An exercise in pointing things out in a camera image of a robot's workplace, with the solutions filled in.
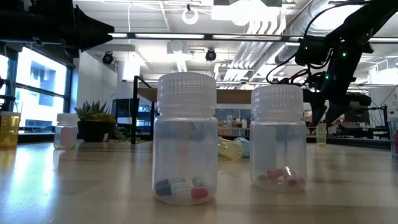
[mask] plant pot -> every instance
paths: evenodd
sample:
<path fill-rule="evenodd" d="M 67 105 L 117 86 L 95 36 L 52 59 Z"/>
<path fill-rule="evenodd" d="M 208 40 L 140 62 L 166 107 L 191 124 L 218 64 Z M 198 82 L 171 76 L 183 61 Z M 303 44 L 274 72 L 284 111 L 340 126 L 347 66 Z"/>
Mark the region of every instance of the plant pot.
<path fill-rule="evenodd" d="M 79 121 L 77 122 L 79 134 L 86 142 L 103 142 L 111 138 L 114 129 L 114 122 L 106 121 Z"/>

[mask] potted plant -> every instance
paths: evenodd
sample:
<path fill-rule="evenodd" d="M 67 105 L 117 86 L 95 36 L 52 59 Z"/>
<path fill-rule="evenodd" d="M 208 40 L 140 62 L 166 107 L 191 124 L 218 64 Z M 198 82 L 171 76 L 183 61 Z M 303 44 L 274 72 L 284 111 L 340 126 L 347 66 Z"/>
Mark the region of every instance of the potted plant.
<path fill-rule="evenodd" d="M 107 141 L 112 136 L 116 120 L 114 116 L 108 114 L 109 107 L 105 109 L 106 102 L 100 106 L 100 101 L 93 102 L 91 105 L 86 101 L 83 107 L 75 108 L 80 119 L 77 127 L 80 136 L 86 142 L 102 142 Z"/>

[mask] yellow bottle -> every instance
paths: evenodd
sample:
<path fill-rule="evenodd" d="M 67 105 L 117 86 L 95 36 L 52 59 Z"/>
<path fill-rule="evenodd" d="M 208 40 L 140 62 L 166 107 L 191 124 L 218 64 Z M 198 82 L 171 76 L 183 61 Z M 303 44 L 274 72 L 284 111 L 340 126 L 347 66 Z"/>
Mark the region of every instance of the yellow bottle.
<path fill-rule="evenodd" d="M 0 113 L 0 148 L 16 148 L 20 113 L 2 111 Z"/>
<path fill-rule="evenodd" d="M 218 137 L 218 154 L 229 159 L 238 160 L 243 155 L 242 144 Z"/>
<path fill-rule="evenodd" d="M 317 125 L 317 147 L 326 146 L 326 124 L 320 123 Z"/>

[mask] wooden shelf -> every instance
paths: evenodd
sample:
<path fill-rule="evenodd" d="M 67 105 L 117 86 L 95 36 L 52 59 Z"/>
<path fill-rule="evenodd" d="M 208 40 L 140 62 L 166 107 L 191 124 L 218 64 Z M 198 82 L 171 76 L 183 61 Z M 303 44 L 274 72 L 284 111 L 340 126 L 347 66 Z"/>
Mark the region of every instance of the wooden shelf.
<path fill-rule="evenodd" d="M 156 88 L 139 88 L 138 95 L 156 102 Z M 217 90 L 217 103 L 251 104 L 251 90 Z"/>

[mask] table surface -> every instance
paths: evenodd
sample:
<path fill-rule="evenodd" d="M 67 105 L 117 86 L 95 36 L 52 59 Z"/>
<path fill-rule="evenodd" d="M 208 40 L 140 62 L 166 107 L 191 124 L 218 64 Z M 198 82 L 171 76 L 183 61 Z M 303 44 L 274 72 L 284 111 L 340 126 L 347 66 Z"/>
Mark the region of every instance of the table surface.
<path fill-rule="evenodd" d="M 253 187 L 249 160 L 219 158 L 218 192 L 201 205 L 152 198 L 152 143 L 51 144 L 0 151 L 0 223 L 396 223 L 398 161 L 388 151 L 307 146 L 297 194 Z"/>

